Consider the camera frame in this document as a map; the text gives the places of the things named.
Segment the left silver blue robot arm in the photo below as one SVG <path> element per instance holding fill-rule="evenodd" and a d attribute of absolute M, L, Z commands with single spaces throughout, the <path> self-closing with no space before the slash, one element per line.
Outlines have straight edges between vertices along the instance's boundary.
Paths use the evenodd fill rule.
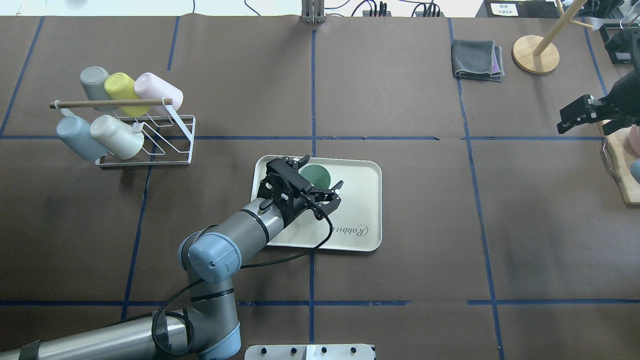
<path fill-rule="evenodd" d="M 201 360 L 233 357 L 242 346 L 233 276 L 258 268 L 250 260 L 306 211 L 318 220 L 341 203 L 339 180 L 318 187 L 300 170 L 310 156 L 266 163 L 256 198 L 220 224 L 191 234 L 178 249 L 189 284 L 158 310 L 54 341 L 34 341 L 3 360 Z"/>

